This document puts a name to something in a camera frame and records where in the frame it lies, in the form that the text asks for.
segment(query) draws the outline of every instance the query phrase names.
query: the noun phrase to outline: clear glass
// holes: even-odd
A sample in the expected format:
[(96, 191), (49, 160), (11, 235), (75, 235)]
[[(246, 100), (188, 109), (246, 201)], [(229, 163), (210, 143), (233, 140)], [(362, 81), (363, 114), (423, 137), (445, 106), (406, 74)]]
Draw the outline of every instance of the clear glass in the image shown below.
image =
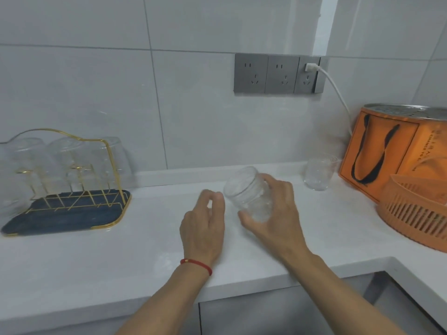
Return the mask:
[(254, 167), (236, 172), (225, 184), (223, 194), (254, 220), (265, 222), (271, 216), (273, 201), (270, 188)]
[(48, 153), (42, 139), (36, 137), (14, 139), (6, 144), (20, 181), (32, 191), (35, 198), (70, 191), (64, 172)]
[[(127, 158), (126, 152), (121, 144), (121, 140), (115, 136), (102, 137), (109, 143), (112, 155), (115, 161), (118, 174), (120, 176), (121, 185), (123, 187), (132, 186), (132, 170)], [(93, 154), (101, 160), (100, 172), (104, 175), (110, 188), (116, 188), (115, 175), (113, 174), (112, 164), (110, 163), (109, 153), (105, 144), (102, 142), (92, 142)]]
[(313, 190), (323, 191), (329, 186), (338, 159), (329, 154), (320, 154), (307, 162), (305, 184)]
[(88, 142), (62, 137), (51, 142), (48, 150), (64, 168), (73, 191), (107, 188), (99, 171), (102, 162), (92, 154)]
[(22, 192), (17, 174), (6, 150), (0, 145), (0, 227), (7, 221), (28, 208), (29, 201)]

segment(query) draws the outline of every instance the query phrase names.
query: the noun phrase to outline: dark blue tray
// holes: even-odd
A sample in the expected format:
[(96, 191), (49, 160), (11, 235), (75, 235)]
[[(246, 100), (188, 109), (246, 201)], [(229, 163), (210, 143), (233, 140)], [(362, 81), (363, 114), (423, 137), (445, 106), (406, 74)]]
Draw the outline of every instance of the dark blue tray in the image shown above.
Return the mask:
[(51, 209), (45, 199), (37, 199), (26, 212), (4, 225), (1, 232), (6, 236), (25, 236), (110, 227), (121, 220), (129, 205), (130, 192), (122, 192), (126, 204), (116, 189), (64, 192), (59, 194), (60, 199), (48, 195), (45, 199)]

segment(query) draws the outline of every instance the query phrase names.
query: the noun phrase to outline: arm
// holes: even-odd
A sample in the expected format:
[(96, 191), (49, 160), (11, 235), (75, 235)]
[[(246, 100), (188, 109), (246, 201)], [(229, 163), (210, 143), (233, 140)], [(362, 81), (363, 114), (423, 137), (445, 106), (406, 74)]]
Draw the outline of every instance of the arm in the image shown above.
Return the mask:
[(271, 187), (272, 216), (260, 223), (239, 212), (241, 223), (297, 278), (332, 331), (337, 335), (405, 335), (310, 252), (299, 224), (292, 185), (267, 174), (262, 176)]
[[(213, 201), (211, 210), (207, 208)], [(224, 242), (225, 201), (221, 193), (204, 190), (194, 209), (180, 226), (184, 255), (210, 267), (219, 258)], [(117, 335), (175, 335), (187, 317), (208, 270), (185, 263), (177, 267), (168, 282), (128, 320)]]

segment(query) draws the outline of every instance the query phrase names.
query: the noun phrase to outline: orange colander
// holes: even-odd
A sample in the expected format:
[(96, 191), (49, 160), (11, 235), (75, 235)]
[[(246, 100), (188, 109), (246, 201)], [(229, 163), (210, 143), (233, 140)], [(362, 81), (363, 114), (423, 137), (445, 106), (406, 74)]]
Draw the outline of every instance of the orange colander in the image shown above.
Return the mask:
[(447, 181), (391, 175), (377, 212), (399, 233), (447, 253)]

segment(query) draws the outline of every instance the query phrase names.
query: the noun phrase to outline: red bracelet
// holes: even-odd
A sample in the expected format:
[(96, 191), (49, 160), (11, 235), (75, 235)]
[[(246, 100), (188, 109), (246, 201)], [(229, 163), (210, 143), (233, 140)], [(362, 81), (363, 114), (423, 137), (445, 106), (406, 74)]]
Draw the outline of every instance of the red bracelet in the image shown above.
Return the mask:
[(189, 262), (189, 263), (193, 263), (193, 264), (195, 264), (195, 265), (199, 265), (199, 266), (201, 266), (201, 267), (204, 267), (206, 270), (208, 270), (210, 276), (211, 276), (212, 273), (213, 273), (213, 270), (212, 270), (209, 266), (207, 266), (206, 264), (204, 264), (204, 263), (202, 263), (202, 262), (200, 262), (200, 261), (196, 261), (196, 260), (193, 260), (193, 259), (182, 259), (182, 260), (180, 260), (180, 264), (181, 264), (181, 265), (184, 264), (184, 263), (187, 263), (187, 262)]

